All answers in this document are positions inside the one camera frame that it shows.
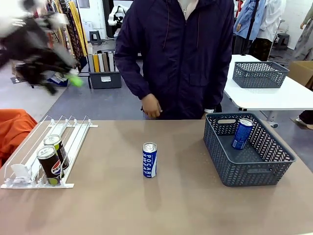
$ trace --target jacket drawstring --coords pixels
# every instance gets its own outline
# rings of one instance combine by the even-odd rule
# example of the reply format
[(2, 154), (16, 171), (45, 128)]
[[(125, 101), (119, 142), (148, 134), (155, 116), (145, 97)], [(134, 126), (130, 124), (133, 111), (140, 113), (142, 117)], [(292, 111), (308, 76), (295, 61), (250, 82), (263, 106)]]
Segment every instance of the jacket drawstring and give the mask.
[(167, 40), (167, 35), (168, 35), (168, 29), (170, 27), (170, 9), (168, 7), (168, 0), (166, 0), (166, 6), (167, 6), (167, 30), (166, 30), (166, 36), (165, 36), (165, 41), (164, 41), (164, 45), (163, 45), (163, 50), (165, 48), (166, 45), (166, 40)]
[(199, 22), (200, 22), (200, 13), (198, 15), (198, 31), (197, 31), (197, 49), (198, 49), (198, 45), (199, 45)]

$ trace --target hand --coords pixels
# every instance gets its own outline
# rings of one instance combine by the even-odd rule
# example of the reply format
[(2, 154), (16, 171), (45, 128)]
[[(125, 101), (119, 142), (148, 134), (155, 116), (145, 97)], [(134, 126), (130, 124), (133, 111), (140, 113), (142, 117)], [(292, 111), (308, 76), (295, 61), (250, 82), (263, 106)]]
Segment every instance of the hand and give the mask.
[(237, 24), (236, 31), (239, 32), (240, 28), (241, 28), (241, 24)]
[(153, 94), (148, 94), (141, 100), (142, 109), (149, 118), (157, 118), (162, 113), (161, 106)]

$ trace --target gray plastic basket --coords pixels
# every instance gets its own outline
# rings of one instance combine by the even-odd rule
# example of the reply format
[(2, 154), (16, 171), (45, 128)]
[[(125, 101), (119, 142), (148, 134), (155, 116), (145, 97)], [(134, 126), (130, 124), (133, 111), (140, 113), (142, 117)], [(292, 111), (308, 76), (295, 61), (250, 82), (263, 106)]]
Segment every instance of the gray plastic basket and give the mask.
[(241, 88), (280, 88), (288, 71), (275, 62), (235, 62), (233, 80)]
[[(237, 150), (231, 143), (242, 118), (253, 121), (254, 126), (245, 148)], [(226, 186), (275, 185), (296, 159), (248, 112), (207, 115), (203, 140)]]

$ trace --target white table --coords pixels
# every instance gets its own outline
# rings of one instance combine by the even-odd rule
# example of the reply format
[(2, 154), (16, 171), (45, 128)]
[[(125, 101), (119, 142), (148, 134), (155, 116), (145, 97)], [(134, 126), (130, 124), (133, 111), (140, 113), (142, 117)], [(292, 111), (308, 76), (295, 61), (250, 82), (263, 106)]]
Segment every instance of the white table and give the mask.
[(289, 77), (278, 89), (241, 88), (233, 80), (235, 62), (259, 62), (251, 55), (233, 55), (229, 66), (225, 94), (239, 110), (269, 110), (267, 121), (274, 122), (277, 111), (313, 110), (313, 92)]

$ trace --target black can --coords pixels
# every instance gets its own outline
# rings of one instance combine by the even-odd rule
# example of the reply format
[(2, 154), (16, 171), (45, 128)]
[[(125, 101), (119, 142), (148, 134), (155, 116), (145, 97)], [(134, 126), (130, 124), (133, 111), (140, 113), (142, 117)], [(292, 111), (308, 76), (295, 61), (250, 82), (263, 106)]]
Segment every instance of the black can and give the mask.
[(44, 145), (53, 145), (60, 158), (62, 169), (65, 170), (69, 166), (67, 153), (64, 149), (62, 140), (58, 135), (50, 135), (44, 139)]
[(54, 146), (40, 148), (37, 152), (37, 158), (43, 166), (49, 184), (60, 184), (60, 180), (64, 177), (64, 171), (61, 170), (61, 161)]

